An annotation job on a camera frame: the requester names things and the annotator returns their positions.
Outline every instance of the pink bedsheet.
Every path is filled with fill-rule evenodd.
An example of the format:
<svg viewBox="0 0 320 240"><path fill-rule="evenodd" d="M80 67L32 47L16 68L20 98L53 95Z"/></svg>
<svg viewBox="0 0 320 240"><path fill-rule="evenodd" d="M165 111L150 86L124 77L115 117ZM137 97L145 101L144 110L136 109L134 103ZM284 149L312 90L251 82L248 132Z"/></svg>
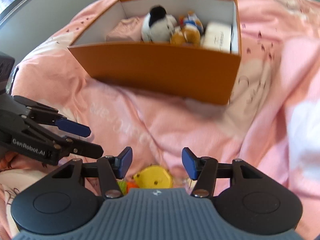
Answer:
<svg viewBox="0 0 320 240"><path fill-rule="evenodd" d="M242 158L299 196L304 212L297 232L314 239L320 233L320 4L238 0L242 62L229 104L214 106L109 86L87 75L67 46L113 1L89 5L26 56L19 64L13 94L53 106L89 125L88 140L102 145L106 155L131 146L128 177L159 163L176 179L185 179L183 147L220 162ZM17 233L10 216L12 199L53 169L23 156L11 166L0 173L3 240ZM218 181L215 194L227 186ZM88 187L99 190L95 180Z"/></svg>

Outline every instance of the gray wall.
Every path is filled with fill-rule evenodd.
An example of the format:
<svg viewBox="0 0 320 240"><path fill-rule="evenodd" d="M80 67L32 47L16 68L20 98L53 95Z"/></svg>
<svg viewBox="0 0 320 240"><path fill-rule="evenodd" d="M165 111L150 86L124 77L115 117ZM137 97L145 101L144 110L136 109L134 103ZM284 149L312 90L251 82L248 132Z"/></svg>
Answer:
<svg viewBox="0 0 320 240"><path fill-rule="evenodd" d="M0 51L19 63L96 0L28 0L0 26Z"/></svg>

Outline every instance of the gray gripper base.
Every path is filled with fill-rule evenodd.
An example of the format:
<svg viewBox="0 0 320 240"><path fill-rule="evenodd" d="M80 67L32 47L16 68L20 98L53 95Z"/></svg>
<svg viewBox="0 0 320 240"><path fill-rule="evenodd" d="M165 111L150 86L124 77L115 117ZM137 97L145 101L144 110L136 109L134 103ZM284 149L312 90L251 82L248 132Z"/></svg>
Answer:
<svg viewBox="0 0 320 240"><path fill-rule="evenodd" d="M234 228L220 217L209 199L191 197L183 188L131 189L125 197L105 200L97 215L73 232L43 236L23 231L14 238L40 239L302 240L294 230L258 236Z"/></svg>

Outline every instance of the cardboard box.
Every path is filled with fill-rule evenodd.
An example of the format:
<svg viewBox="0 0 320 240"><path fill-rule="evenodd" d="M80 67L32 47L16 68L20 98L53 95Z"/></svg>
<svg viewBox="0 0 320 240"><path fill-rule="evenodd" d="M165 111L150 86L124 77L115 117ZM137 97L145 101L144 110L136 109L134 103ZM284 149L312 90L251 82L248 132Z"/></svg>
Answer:
<svg viewBox="0 0 320 240"><path fill-rule="evenodd" d="M231 52L168 43L105 42L122 19L146 15L162 5L179 18L194 11L204 27L211 22L232 27ZM69 47L92 78L101 82L227 104L241 59L236 0L118 0Z"/></svg>

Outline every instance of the stuffed animal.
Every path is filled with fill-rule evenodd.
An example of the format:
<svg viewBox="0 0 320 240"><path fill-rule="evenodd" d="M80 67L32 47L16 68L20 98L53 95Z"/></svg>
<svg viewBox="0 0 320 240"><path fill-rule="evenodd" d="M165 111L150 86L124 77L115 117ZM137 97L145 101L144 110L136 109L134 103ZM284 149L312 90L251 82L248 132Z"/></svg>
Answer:
<svg viewBox="0 0 320 240"><path fill-rule="evenodd" d="M188 11L187 17L180 16L179 20L181 26L194 26L201 36L204 34L202 23L193 11Z"/></svg>
<svg viewBox="0 0 320 240"><path fill-rule="evenodd" d="M180 17L182 28L176 28L175 33L170 39L170 43L174 45L194 44L200 45L201 35L203 34L203 26L199 18L192 11L188 12L187 17Z"/></svg>
<svg viewBox="0 0 320 240"><path fill-rule="evenodd" d="M176 27L174 29L174 33L171 36L170 43L173 45L184 45L187 43L181 27Z"/></svg>
<svg viewBox="0 0 320 240"><path fill-rule="evenodd" d="M153 7L146 15L141 29L143 41L169 42L177 20L168 15L162 6Z"/></svg>

